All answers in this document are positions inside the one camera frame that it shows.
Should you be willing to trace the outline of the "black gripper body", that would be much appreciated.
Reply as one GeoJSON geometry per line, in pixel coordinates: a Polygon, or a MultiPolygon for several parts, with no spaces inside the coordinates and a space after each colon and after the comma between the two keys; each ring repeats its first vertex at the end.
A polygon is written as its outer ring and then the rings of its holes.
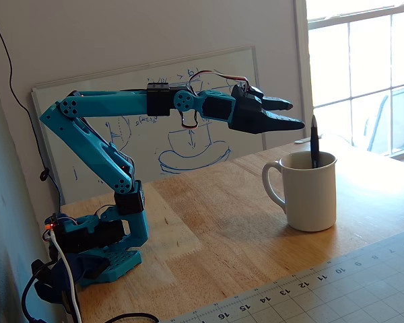
{"type": "Polygon", "coordinates": [[[262,101],[264,94],[257,87],[250,86],[246,92],[241,85],[232,88],[235,105],[228,128],[244,133],[264,133],[268,131],[266,115],[263,113],[262,101]]]}

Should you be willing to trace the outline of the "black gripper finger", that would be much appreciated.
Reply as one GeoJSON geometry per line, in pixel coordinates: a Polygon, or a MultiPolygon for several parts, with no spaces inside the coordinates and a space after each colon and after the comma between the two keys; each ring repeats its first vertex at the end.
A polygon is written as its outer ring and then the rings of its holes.
{"type": "Polygon", "coordinates": [[[261,132],[272,131],[297,131],[305,127],[305,124],[298,119],[274,114],[270,111],[263,111],[264,116],[261,121],[261,132]]]}
{"type": "Polygon", "coordinates": [[[293,104],[291,102],[281,98],[265,96],[262,90],[254,86],[249,87],[249,94],[252,94],[258,99],[260,99],[264,110],[282,111],[282,110],[291,110],[293,108],[293,104]]]}

